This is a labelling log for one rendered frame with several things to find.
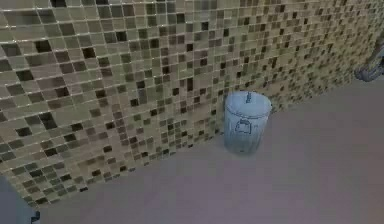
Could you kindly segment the pale blue lidded bin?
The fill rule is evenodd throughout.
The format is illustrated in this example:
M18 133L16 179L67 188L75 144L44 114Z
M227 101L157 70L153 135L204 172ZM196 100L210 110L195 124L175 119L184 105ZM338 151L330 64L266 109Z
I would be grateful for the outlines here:
M238 155L251 155L259 147L272 111L268 97L252 91L230 93L225 100L224 145Z

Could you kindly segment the grey metal pipe fixture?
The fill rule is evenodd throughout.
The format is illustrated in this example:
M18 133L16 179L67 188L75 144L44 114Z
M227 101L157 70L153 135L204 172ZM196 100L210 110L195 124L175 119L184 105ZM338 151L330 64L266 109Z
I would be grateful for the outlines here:
M376 41L371 56L355 71L354 75L356 79L364 82L371 82L384 75L384 34Z

